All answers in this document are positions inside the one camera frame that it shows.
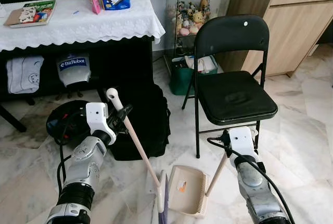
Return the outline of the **green bin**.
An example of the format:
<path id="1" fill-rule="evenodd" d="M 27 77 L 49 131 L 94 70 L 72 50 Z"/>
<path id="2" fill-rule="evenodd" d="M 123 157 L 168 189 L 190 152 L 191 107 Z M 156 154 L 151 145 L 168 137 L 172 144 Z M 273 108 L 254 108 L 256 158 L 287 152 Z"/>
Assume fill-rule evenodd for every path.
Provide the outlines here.
<path id="1" fill-rule="evenodd" d="M 174 95 L 185 95 L 193 75 L 194 56 L 175 57 L 169 62 L 169 87 Z"/>

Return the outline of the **wide white lace tablecloth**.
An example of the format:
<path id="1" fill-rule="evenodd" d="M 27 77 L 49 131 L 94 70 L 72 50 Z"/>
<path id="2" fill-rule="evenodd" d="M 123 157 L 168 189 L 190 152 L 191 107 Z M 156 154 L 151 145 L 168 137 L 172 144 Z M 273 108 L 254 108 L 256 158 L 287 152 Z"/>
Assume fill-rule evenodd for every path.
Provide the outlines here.
<path id="1" fill-rule="evenodd" d="M 151 36 L 160 39 L 164 26 L 151 0 L 131 0 L 131 8 L 92 12 L 89 0 L 56 0 L 52 19 L 45 26 L 11 28 L 0 19 L 0 51 L 41 45 L 121 40 Z"/>

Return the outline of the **yellow plush bear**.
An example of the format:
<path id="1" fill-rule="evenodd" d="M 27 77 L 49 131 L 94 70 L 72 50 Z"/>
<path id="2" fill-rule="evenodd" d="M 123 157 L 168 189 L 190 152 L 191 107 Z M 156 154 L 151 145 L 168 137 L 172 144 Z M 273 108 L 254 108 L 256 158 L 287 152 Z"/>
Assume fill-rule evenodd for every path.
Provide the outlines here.
<path id="1" fill-rule="evenodd" d="M 190 27 L 190 30 L 196 29 L 196 31 L 198 31 L 204 24 L 203 13 L 201 11 L 193 13 L 192 20 L 193 23 L 192 26 Z"/>

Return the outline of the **beige long handled dustpan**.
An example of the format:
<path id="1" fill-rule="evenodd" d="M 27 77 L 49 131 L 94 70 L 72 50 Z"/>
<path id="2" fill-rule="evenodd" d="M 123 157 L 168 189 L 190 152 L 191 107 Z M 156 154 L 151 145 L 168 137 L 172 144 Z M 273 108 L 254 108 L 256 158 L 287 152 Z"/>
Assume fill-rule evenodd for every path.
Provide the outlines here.
<path id="1" fill-rule="evenodd" d="M 168 209 L 202 219 L 209 197 L 221 177 L 228 157 L 223 155 L 212 179 L 203 171 L 187 165 L 174 165 L 168 184 Z"/>

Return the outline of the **grey BitRobot bag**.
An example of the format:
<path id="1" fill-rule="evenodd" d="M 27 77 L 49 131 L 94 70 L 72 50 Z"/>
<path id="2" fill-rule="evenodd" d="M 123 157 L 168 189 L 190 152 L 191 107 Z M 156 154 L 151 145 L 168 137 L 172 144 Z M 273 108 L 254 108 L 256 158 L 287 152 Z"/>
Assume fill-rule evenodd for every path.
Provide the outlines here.
<path id="1" fill-rule="evenodd" d="M 56 60 L 58 76 L 64 86 L 90 82 L 92 71 L 88 53 L 69 53 Z"/>

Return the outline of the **light wood drawer cabinet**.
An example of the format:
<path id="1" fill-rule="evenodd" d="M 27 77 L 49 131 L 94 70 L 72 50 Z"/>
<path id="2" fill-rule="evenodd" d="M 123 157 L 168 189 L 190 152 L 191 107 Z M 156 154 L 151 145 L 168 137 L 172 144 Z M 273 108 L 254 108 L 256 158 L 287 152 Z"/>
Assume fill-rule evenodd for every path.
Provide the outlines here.
<path id="1" fill-rule="evenodd" d="M 267 76 L 292 76 L 331 23 L 333 0 L 230 0 L 227 15 L 255 14 L 270 29 Z"/>

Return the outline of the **beige handled broom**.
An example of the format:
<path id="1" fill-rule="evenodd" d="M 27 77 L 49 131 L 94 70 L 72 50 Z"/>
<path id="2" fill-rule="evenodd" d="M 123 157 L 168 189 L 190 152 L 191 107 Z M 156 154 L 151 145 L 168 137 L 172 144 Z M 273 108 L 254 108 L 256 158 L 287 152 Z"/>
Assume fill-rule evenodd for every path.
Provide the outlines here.
<path id="1" fill-rule="evenodd" d="M 122 109 L 124 111 L 123 103 L 121 102 L 118 91 L 116 89 L 107 89 L 106 96 L 112 105 L 114 105 L 116 110 Z M 153 205 L 153 218 L 151 224 L 168 224 L 168 177 L 166 172 L 161 171 L 160 177 L 157 176 L 152 164 L 148 160 L 148 156 L 145 153 L 129 118 L 124 121 L 124 126 L 135 143 L 136 150 L 138 150 L 138 154 L 141 156 L 143 162 L 145 162 L 148 174 L 150 174 L 150 178 L 152 178 L 152 181 L 154 182 L 155 204 Z"/>

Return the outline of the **light grey cloth bag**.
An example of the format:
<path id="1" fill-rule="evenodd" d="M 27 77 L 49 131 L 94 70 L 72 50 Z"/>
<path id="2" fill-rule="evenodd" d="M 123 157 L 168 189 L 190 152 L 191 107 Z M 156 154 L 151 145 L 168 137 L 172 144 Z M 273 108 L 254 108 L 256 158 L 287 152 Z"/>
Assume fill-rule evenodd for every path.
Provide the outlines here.
<path id="1" fill-rule="evenodd" d="M 6 62 L 7 88 L 10 94 L 35 93 L 40 88 L 41 55 L 16 57 Z"/>

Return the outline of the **black folding chair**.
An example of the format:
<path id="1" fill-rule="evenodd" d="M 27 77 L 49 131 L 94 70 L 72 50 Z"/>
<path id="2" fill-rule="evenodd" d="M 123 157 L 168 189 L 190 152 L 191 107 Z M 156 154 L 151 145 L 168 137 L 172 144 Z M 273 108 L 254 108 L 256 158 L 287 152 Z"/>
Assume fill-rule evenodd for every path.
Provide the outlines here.
<path id="1" fill-rule="evenodd" d="M 242 14 L 216 17 L 205 22 L 193 40 L 194 71 L 186 89 L 182 109 L 190 99 L 194 101 L 195 157 L 200 158 L 200 130 L 198 110 L 207 120 L 218 126 L 212 131 L 255 126 L 273 118 L 278 106 L 264 90 L 270 30 L 259 15 Z M 224 71 L 199 74 L 197 61 L 203 57 L 229 51 L 262 51 L 260 64 L 253 72 Z"/>

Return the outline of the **black piano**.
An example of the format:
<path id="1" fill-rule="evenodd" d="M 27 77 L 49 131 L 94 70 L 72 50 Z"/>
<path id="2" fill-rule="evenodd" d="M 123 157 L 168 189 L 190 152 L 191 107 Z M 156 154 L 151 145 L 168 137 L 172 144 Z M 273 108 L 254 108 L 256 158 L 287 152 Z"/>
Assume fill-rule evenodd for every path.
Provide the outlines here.
<path id="1" fill-rule="evenodd" d="M 38 0 L 0 0 L 9 9 L 9 5 L 19 6 Z M 34 105 L 36 97 L 57 95 L 65 92 L 65 86 L 59 82 L 53 65 L 59 56 L 67 53 L 88 53 L 93 64 L 93 78 L 89 84 L 81 86 L 81 90 L 96 89 L 102 101 L 106 101 L 107 88 L 131 82 L 152 82 L 152 42 L 153 36 L 139 38 L 123 38 L 119 40 L 99 40 L 97 42 L 74 42 L 62 44 L 40 45 L 38 47 L 12 48 L 0 51 L 0 117 L 15 129 L 24 133 L 27 127 L 2 106 L 2 102 L 22 100 Z M 7 76 L 5 63 L 14 57 L 24 55 L 42 55 L 45 63 L 41 69 L 40 88 L 30 94 L 10 94 L 6 89 Z"/>

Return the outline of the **green cover book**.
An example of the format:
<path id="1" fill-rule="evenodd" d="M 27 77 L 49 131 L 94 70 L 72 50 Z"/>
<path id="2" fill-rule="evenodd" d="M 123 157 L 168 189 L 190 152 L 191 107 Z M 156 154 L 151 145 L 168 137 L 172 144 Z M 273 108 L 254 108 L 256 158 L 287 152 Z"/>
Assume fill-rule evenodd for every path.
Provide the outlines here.
<path id="1" fill-rule="evenodd" d="M 10 12 L 3 24 L 11 28 L 45 26 L 53 17 L 56 0 L 36 1 Z"/>

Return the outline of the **black backpack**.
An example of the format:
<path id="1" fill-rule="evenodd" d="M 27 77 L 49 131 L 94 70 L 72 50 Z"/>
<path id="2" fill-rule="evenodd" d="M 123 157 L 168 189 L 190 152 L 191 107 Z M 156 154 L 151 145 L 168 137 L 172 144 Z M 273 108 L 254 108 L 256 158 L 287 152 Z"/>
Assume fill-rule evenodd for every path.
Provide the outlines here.
<path id="1" fill-rule="evenodd" d="M 163 90 L 154 83 L 124 84 L 115 88 L 147 157 L 164 155 L 169 144 L 170 114 Z"/>

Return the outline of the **black white plush toy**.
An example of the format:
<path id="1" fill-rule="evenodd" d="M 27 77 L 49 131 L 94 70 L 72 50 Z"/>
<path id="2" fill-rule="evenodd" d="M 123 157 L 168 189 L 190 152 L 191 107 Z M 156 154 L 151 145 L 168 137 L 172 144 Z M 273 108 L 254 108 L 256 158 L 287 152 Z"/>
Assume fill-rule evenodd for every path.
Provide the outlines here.
<path id="1" fill-rule="evenodd" d="M 177 15 L 183 21 L 189 19 L 189 5 L 185 1 L 178 1 L 176 5 Z"/>

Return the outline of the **white plastic bag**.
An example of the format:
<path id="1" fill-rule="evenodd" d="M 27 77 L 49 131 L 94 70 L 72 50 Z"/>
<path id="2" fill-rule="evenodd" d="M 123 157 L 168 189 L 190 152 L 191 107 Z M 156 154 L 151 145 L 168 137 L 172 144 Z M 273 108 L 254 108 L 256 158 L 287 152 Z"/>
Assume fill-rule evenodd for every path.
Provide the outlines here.
<path id="1" fill-rule="evenodd" d="M 212 56 L 202 57 L 197 60 L 197 71 L 201 74 L 212 74 L 218 72 L 218 65 Z"/>

